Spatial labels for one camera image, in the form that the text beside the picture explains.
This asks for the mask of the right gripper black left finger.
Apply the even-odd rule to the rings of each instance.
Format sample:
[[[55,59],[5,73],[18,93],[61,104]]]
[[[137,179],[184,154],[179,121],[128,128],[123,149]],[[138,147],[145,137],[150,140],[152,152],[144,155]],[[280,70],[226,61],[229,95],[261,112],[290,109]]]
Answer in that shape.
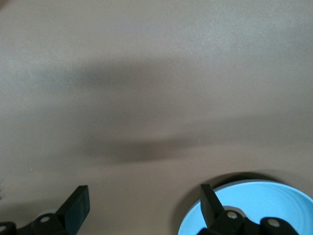
[[[90,211],[89,187],[78,186],[55,213],[45,213],[17,228],[14,222],[0,223],[2,235],[75,235]]]

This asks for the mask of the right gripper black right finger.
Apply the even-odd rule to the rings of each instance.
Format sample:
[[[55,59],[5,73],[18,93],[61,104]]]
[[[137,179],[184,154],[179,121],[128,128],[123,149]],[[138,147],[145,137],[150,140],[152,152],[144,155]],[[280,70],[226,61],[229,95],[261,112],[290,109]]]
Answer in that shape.
[[[200,235],[296,235],[298,232],[287,221],[264,217],[259,224],[234,210],[226,210],[209,184],[201,184],[201,212],[206,228]]]

